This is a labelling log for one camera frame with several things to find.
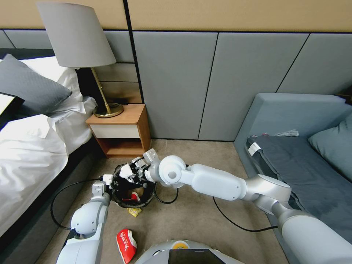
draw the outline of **gold lamp stand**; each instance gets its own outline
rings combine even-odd
[[[91,70],[94,75],[96,84],[98,85],[100,94],[102,95],[102,98],[104,100],[104,105],[98,105],[93,110],[93,114],[96,117],[101,117],[101,118],[114,117],[114,116],[121,114],[124,111],[124,107],[119,103],[108,103],[106,101],[103,90],[102,90],[102,85],[100,84],[100,81],[98,79],[98,76],[95,72],[94,67],[91,67]]]

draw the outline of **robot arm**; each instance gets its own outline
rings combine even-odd
[[[187,166],[177,156],[160,161],[154,149],[133,162],[139,174],[163,186],[179,188],[184,184],[206,195],[233,201],[253,201],[266,213],[276,216],[279,230],[301,264],[352,263],[352,245],[312,215],[288,205],[291,188],[265,175],[242,179],[201,164]],[[102,230],[106,221],[110,185],[108,175],[93,184],[90,202],[78,209],[71,221],[74,236],[67,240],[57,263],[98,264],[102,249]]]
[[[186,166],[177,156],[162,161],[153,149],[144,159],[150,166],[150,177],[164,186],[188,184],[203,194],[225,200],[253,201],[266,213],[275,215],[279,230],[301,264],[352,263],[352,245],[314,216],[288,205],[291,188],[265,175],[242,179],[222,170],[201,164]]]

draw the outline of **bed frame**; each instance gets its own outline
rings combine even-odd
[[[0,49],[0,58],[11,53],[17,59],[54,56],[52,49]],[[94,76],[89,69],[77,70],[78,82],[83,96],[102,101]],[[33,264],[49,244],[58,227],[50,215],[50,203],[55,193],[73,182],[85,180],[98,158],[103,153],[92,137],[69,155],[62,172],[44,189],[24,214],[0,237],[0,263]],[[81,184],[73,186],[65,195],[59,195],[54,204],[55,217],[59,222],[81,189]]]

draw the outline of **wooden nightstand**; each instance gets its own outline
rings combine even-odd
[[[146,106],[124,105],[124,111],[115,117],[86,120],[107,158],[141,156],[149,149],[150,132]]]

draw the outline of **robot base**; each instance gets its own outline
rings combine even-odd
[[[151,246],[136,264],[243,264],[205,244],[189,240],[173,240]]]

